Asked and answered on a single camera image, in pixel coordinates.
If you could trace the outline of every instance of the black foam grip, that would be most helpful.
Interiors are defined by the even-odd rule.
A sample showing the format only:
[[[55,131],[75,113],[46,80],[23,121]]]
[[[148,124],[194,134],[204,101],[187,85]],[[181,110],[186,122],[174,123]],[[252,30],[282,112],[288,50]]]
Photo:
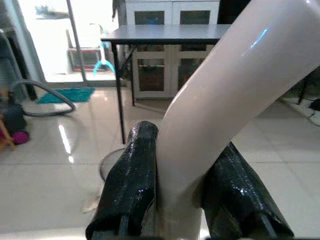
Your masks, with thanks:
[[[132,128],[128,145],[110,170],[95,216],[86,228],[88,240],[93,232],[114,231],[117,235],[123,216],[128,216],[127,234],[141,234],[144,216],[156,194],[157,134],[157,126],[148,121]]]
[[[202,208],[212,238],[248,237],[261,228],[261,214],[277,234],[294,235],[259,176],[232,143],[205,177]]]

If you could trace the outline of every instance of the tile floor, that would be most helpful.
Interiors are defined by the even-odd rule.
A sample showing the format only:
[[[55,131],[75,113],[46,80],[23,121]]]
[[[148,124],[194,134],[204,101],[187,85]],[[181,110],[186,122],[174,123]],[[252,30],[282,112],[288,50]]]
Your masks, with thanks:
[[[141,120],[161,124],[168,101],[144,101],[144,106],[132,107],[130,91],[124,89],[122,94],[127,133]],[[62,106],[26,103],[25,108],[48,111]],[[70,116],[27,121],[31,141],[15,151],[0,152],[0,240],[85,239],[85,226],[94,213],[81,210],[103,186],[99,162],[123,147],[116,91],[98,88]],[[295,235],[319,237],[320,127],[275,102],[233,142]]]

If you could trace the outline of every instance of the table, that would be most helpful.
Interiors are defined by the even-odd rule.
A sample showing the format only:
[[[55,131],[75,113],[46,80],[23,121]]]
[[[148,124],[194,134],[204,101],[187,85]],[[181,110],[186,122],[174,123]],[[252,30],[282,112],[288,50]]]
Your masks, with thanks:
[[[114,58],[116,92],[119,108],[122,143],[126,143],[124,113],[121,97],[120,78],[130,62],[132,105],[135,106],[132,54],[136,45],[180,45],[216,44],[230,27],[230,24],[168,24],[168,25],[122,25],[117,30],[101,36],[102,42],[110,42]],[[130,45],[127,57],[119,62],[117,45]]]

